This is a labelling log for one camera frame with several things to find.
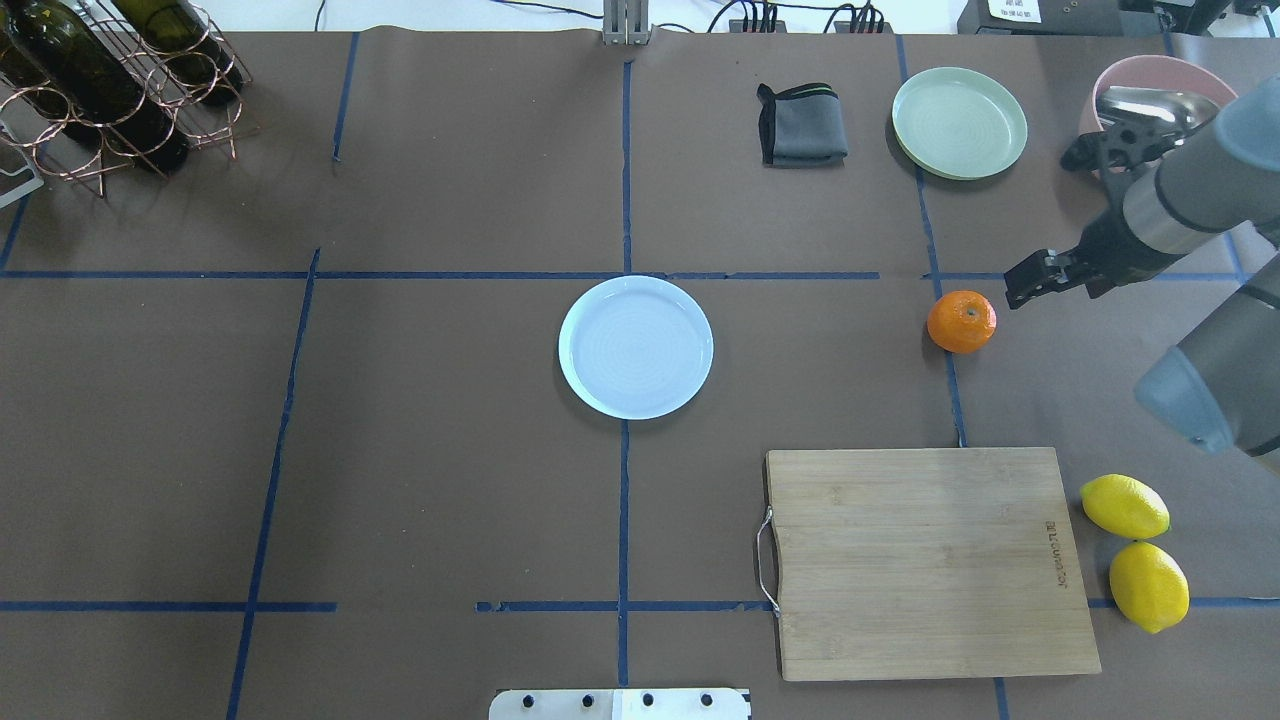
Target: metal handle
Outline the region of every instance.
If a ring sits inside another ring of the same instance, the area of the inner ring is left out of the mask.
[[[769,594],[769,588],[764,587],[764,556],[760,552],[760,537],[764,536],[764,528],[768,528],[769,523],[773,523],[772,505],[764,507],[764,520],[760,521],[760,529],[755,530],[755,579],[760,583],[760,592],[764,593],[764,597],[769,598],[769,605],[773,606],[773,616],[781,619],[782,609],[778,607],[778,601],[773,600],[773,596]]]

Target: plate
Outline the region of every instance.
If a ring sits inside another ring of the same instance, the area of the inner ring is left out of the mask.
[[[648,420],[689,402],[712,369],[712,327],[678,287],[648,275],[605,281],[561,325],[564,379],[605,415]]]
[[[911,76],[893,97],[893,132],[915,164],[950,179],[978,179],[1027,147],[1027,115],[1005,86],[966,68]]]

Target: pink bowl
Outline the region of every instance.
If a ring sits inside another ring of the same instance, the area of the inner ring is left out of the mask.
[[[1219,108],[1225,108],[1236,97],[1231,86],[1199,65],[1167,55],[1134,55],[1119,60],[1098,76],[1097,82],[1093,83],[1093,92],[1080,113],[1080,135],[1102,129],[1102,122],[1098,120],[1097,100],[1103,91],[1114,85],[1199,92],[1217,102]]]

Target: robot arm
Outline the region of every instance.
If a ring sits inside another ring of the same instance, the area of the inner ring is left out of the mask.
[[[1117,122],[1082,136],[1068,169],[1100,169],[1108,208],[1062,254],[1038,250],[1005,273],[1006,299],[1084,284],[1091,297],[1144,281],[1245,222],[1280,246],[1280,76],[1175,147]],[[1161,158],[1153,172],[1143,163]],[[1114,172],[1112,167],[1128,168]],[[1235,445],[1280,475],[1280,256],[1139,380],[1138,401],[1206,452]]]

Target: wine bottle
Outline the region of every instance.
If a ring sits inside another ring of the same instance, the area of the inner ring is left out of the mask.
[[[111,126],[104,132],[109,145],[141,154],[134,159],[141,168],[170,173],[182,167],[189,149],[187,137],[70,8],[56,0],[0,0],[0,5],[9,10],[6,27],[13,44],[83,118]]]
[[[111,0],[111,4],[151,47],[174,54],[165,67],[183,85],[196,88],[209,86],[218,77],[214,69],[216,63],[218,69],[227,73],[227,83],[236,90],[244,87],[244,77],[232,65],[232,59],[218,41],[210,37],[209,28],[187,0]],[[229,88],[216,86],[200,101],[216,108],[234,99],[236,94]]]
[[[4,77],[5,82],[14,90],[36,87],[49,82],[45,73],[40,72],[40,68],[33,65],[9,40],[9,33],[4,31],[8,19],[8,13],[0,6],[0,77]],[[63,122],[70,114],[67,100],[56,92],[27,92],[22,99],[40,113],[40,117],[54,123]],[[67,123],[63,133],[91,152],[96,152],[102,145],[102,133],[97,128],[83,126],[74,119]]]

